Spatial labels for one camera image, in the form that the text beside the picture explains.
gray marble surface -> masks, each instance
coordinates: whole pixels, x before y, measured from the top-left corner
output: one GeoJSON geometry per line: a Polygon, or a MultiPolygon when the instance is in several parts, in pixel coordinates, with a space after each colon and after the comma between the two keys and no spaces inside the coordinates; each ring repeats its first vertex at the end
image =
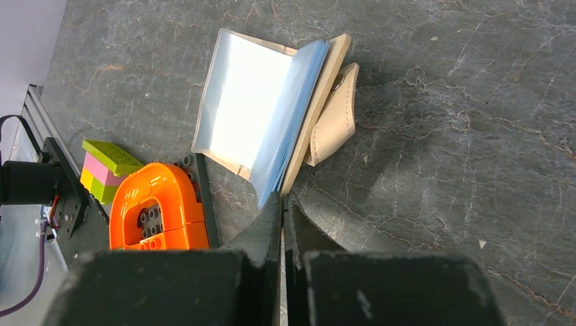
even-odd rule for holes
{"type": "MultiPolygon", "coordinates": [[[[221,27],[353,37],[356,135],[293,188],[338,242],[460,251],[510,325],[576,323],[573,1],[68,1],[42,101],[77,161],[82,139],[186,154],[221,27]]],[[[208,169],[227,242],[255,194],[208,169]]]]}

beige leather cover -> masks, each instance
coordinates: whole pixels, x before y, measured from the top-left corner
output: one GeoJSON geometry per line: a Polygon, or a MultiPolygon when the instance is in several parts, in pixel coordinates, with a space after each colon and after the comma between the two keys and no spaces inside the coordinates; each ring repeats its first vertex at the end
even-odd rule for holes
{"type": "Polygon", "coordinates": [[[354,91],[359,66],[351,63],[338,75],[343,75],[342,83],[330,92],[324,110],[312,129],[310,147],[304,157],[311,166],[324,161],[334,154],[356,131],[354,123],[354,91]]]}

white wall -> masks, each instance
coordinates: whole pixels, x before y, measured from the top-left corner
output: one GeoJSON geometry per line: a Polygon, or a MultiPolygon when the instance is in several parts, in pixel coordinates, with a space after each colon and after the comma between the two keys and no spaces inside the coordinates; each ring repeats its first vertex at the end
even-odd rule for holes
{"type": "MultiPolygon", "coordinates": [[[[0,115],[20,114],[29,84],[43,85],[66,0],[0,0],[0,115]]],[[[2,127],[2,162],[16,121],[2,127]]]]}
{"type": "MultiPolygon", "coordinates": [[[[48,74],[66,0],[0,0],[0,115],[20,114],[29,84],[48,74]]],[[[2,128],[2,161],[30,160],[33,150],[17,120],[2,128]]],[[[23,299],[33,287],[38,264],[39,205],[3,206],[0,223],[0,310],[23,299]]],[[[2,326],[40,325],[65,273],[57,244],[47,245],[45,276],[28,306],[0,319],[2,326]]]]}

stacked blocks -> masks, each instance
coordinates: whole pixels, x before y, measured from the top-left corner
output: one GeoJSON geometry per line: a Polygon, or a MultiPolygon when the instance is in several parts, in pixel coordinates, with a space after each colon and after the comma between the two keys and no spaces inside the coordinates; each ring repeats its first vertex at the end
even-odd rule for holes
{"type": "Polygon", "coordinates": [[[143,165],[113,143],[84,141],[86,150],[80,183],[102,204],[114,199],[118,186],[143,165]]]}

cable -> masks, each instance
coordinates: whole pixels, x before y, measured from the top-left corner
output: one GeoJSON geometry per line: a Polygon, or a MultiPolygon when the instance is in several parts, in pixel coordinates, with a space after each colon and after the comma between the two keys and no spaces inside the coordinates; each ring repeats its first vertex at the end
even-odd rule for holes
{"type": "MultiPolygon", "coordinates": [[[[36,141],[36,138],[34,137],[34,134],[32,133],[32,129],[30,128],[30,125],[28,124],[28,122],[21,116],[21,115],[16,115],[16,114],[12,114],[12,115],[4,115],[3,117],[0,117],[0,130],[2,129],[2,125],[4,125],[4,121],[6,121],[7,119],[11,118],[11,117],[17,117],[20,122],[22,123],[22,126],[24,127],[24,130],[26,131],[26,134],[28,135],[28,138],[30,139],[30,142],[32,143],[32,146],[34,147],[34,150],[36,151],[37,155],[40,155],[41,153],[41,149],[40,149],[40,145],[38,145],[38,142],[36,141]]],[[[50,212],[50,214],[52,216],[54,216],[53,211],[54,211],[54,207],[56,206],[56,203],[58,202],[58,196],[54,199],[54,204],[52,205],[52,211],[50,212]]],[[[39,259],[38,259],[38,274],[36,277],[36,283],[34,284],[34,287],[32,288],[32,291],[30,291],[30,293],[20,302],[18,302],[16,305],[5,309],[5,310],[0,310],[0,318],[5,317],[13,312],[16,312],[18,310],[20,310],[22,307],[26,306],[30,301],[32,301],[32,299],[36,296],[36,293],[38,293],[38,291],[40,290],[40,286],[42,285],[42,280],[44,279],[44,241],[46,240],[46,229],[48,228],[48,224],[51,223],[49,221],[46,220],[41,220],[40,221],[40,241],[39,241],[39,259]]]]}
{"type": "Polygon", "coordinates": [[[54,198],[54,202],[52,203],[52,208],[50,209],[50,216],[48,216],[48,221],[50,222],[50,227],[59,230],[60,226],[59,223],[55,223],[54,214],[56,212],[56,205],[58,204],[58,200],[60,199],[60,195],[56,195],[54,198]]]}
{"type": "Polygon", "coordinates": [[[42,285],[42,279],[44,278],[44,240],[46,239],[46,229],[48,228],[48,221],[40,221],[40,259],[38,263],[38,276],[36,277],[36,284],[32,288],[32,291],[16,305],[0,311],[0,318],[5,317],[13,312],[20,310],[23,306],[26,306],[38,293],[40,286],[42,285]]]}
{"type": "MultiPolygon", "coordinates": [[[[42,150],[40,149],[40,145],[38,145],[38,142],[36,141],[36,138],[34,137],[34,134],[32,133],[32,129],[30,128],[30,125],[28,124],[26,119],[24,119],[21,115],[10,114],[10,115],[4,115],[3,117],[0,117],[0,130],[2,129],[2,125],[4,124],[4,121],[6,121],[7,119],[9,119],[11,117],[17,117],[20,120],[20,122],[22,123],[22,126],[24,127],[24,130],[26,131],[26,134],[28,135],[28,138],[30,139],[30,142],[32,143],[32,146],[34,147],[34,150],[36,151],[36,154],[40,155],[40,153],[42,152],[42,150]]],[[[2,133],[1,132],[0,132],[0,141],[2,141],[2,133]]]]}

